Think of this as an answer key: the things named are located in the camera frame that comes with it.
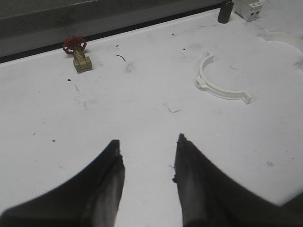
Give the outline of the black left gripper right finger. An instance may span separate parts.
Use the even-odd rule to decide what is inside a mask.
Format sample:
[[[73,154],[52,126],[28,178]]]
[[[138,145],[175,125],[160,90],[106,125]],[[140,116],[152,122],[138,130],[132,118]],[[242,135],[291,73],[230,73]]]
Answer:
[[[301,227],[303,196],[277,206],[247,190],[213,164],[184,134],[175,176],[185,227]]]

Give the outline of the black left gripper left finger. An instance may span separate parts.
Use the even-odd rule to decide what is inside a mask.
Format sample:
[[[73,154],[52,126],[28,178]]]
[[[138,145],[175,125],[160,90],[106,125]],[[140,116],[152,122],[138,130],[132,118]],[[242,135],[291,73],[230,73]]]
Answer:
[[[125,182],[120,141],[57,188],[5,210],[2,227],[113,227]]]

